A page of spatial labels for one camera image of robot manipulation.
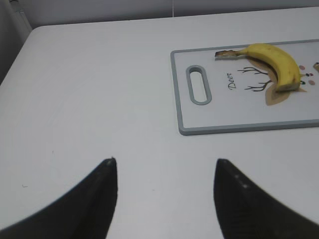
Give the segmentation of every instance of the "deer antler drawing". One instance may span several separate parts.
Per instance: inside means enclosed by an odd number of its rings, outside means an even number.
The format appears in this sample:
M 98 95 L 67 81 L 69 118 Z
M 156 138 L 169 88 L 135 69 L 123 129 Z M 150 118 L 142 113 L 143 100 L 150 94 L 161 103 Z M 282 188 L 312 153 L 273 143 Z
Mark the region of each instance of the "deer antler drawing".
M 245 72 L 247 72 L 247 71 L 257 71 L 257 73 L 255 73 L 255 75 L 257 75 L 257 74 L 268 75 L 268 73 L 262 72 L 262 71 L 256 69 L 255 67 L 244 67 L 243 70 L 238 70 L 238 71 L 242 71 L 242 73 L 245 73 Z
M 278 103 L 286 100 L 289 97 L 290 92 L 276 92 L 275 88 L 276 88 L 276 83 L 277 83 L 277 76 L 276 76 L 275 71 L 269 65 L 267 65 L 264 62 L 253 59 L 253 58 L 248 58 L 248 61 L 253 66 L 258 67 L 259 69 L 262 69 L 266 72 L 262 72 L 261 70 L 255 68 L 255 67 L 244 67 L 242 70 L 238 70 L 238 71 L 241 71 L 242 73 L 249 72 L 249 71 L 251 71 L 251 72 L 255 71 L 254 75 L 257 75 L 257 74 L 267 75 L 269 77 L 269 81 L 259 82 L 258 84 L 261 84 L 261 86 L 247 86 L 247 88 L 245 90 L 252 90 L 253 92 L 260 92 L 260 91 L 265 90 L 266 87 L 268 86 L 268 84 L 273 83 L 270 87 L 267 88 L 266 93 L 265 93 L 266 105 L 268 105 L 268 106 L 278 104 Z M 299 88 L 297 91 L 306 92 L 302 88 Z
M 270 82 L 272 82 L 272 80 L 269 80 L 269 81 L 267 81 L 267 82 L 258 82 L 258 84 L 263 84 L 263 86 L 256 86 L 256 87 L 254 87 L 254 86 L 247 86 L 248 88 L 246 88 L 245 90 L 252 90 L 252 91 L 254 91 L 254 92 L 263 91 L 263 90 L 267 87 L 267 85 L 268 85 Z

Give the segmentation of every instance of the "table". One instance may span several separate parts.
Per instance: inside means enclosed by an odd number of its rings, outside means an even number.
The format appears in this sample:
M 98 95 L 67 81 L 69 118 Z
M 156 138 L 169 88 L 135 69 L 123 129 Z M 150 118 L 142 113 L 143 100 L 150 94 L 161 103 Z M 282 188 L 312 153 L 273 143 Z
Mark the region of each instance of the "table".
M 318 12 L 35 29 L 0 86 L 0 228 L 111 156 L 119 196 L 109 238 L 222 239 L 212 197 L 217 158 L 319 223 L 319 128 L 182 136 L 169 59 L 177 49 L 316 39 Z

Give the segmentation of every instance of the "banana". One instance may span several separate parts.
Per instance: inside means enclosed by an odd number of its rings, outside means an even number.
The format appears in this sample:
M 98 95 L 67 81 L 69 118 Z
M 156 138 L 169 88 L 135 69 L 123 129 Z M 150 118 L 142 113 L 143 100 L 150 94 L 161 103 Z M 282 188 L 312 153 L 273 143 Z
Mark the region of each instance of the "banana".
M 271 65 L 277 73 L 276 91 L 293 91 L 300 86 L 300 72 L 295 60 L 282 49 L 263 43 L 251 44 L 240 51 L 218 51 L 215 57 L 247 55 Z

